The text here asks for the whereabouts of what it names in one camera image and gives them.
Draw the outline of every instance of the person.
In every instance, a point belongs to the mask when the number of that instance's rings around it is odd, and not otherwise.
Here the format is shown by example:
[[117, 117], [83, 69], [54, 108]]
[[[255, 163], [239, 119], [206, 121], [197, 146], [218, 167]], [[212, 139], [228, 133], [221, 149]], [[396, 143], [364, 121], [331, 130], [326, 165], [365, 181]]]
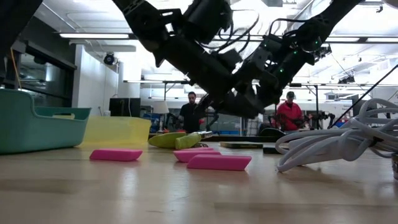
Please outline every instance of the person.
[[282, 131], [286, 134], [292, 134], [299, 131], [297, 121], [303, 120], [303, 114], [298, 106], [294, 103], [294, 92], [290, 91], [286, 94], [286, 101], [279, 105], [276, 116], [279, 120], [279, 125], [282, 126]]
[[195, 92], [188, 93], [189, 102], [181, 107], [180, 119], [183, 120], [183, 129], [187, 133], [194, 133], [200, 129], [201, 116], [194, 114], [194, 110], [197, 107], [195, 100], [197, 95]]

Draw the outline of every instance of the wooden table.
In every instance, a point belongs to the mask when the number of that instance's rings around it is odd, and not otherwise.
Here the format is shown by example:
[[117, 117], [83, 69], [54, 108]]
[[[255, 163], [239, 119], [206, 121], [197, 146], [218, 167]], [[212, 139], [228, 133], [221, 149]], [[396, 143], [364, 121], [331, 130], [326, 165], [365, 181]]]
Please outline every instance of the wooden table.
[[371, 152], [278, 173], [279, 155], [252, 156], [247, 172], [189, 170], [171, 151], [138, 162], [89, 161], [90, 149], [0, 157], [2, 224], [395, 223], [391, 162]]

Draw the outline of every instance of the green object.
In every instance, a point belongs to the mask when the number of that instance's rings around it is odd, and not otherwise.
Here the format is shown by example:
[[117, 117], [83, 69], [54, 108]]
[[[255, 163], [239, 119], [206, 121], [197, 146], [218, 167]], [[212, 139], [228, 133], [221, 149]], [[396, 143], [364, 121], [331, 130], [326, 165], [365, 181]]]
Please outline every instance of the green object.
[[175, 149], [189, 149], [196, 143], [201, 141], [201, 136], [198, 133], [192, 133], [175, 140]]
[[151, 146], [166, 148], [166, 149], [175, 149], [175, 140], [177, 138], [186, 136], [186, 133], [166, 133], [154, 136], [148, 140], [148, 143]]
[[[91, 108], [34, 107], [28, 93], [0, 90], [0, 154], [81, 144]], [[74, 119], [54, 118], [72, 114]]]

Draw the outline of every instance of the pink block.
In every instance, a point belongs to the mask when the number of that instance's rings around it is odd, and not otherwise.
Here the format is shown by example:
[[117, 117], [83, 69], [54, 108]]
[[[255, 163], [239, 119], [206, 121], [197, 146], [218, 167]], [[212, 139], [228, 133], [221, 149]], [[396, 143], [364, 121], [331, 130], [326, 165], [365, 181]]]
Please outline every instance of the pink block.
[[142, 150], [133, 149], [96, 149], [90, 159], [108, 161], [135, 161], [142, 154]]
[[212, 147], [198, 147], [198, 148], [190, 148], [190, 149], [181, 149], [182, 151], [208, 151], [214, 150]]
[[187, 168], [243, 171], [251, 161], [251, 156], [197, 155]]
[[202, 151], [174, 151], [175, 157], [180, 162], [189, 162], [194, 156], [196, 155], [221, 155], [218, 151], [211, 151], [211, 150], [202, 150]]

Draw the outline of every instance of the teal bin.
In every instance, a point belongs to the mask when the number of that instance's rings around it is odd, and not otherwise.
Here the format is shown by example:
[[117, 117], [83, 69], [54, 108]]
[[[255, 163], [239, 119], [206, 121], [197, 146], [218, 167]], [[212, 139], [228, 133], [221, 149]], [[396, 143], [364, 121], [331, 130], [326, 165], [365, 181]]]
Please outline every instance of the teal bin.
[[[82, 143], [91, 108], [35, 107], [28, 93], [0, 90], [0, 154], [73, 147]], [[71, 119], [54, 118], [71, 114]]]

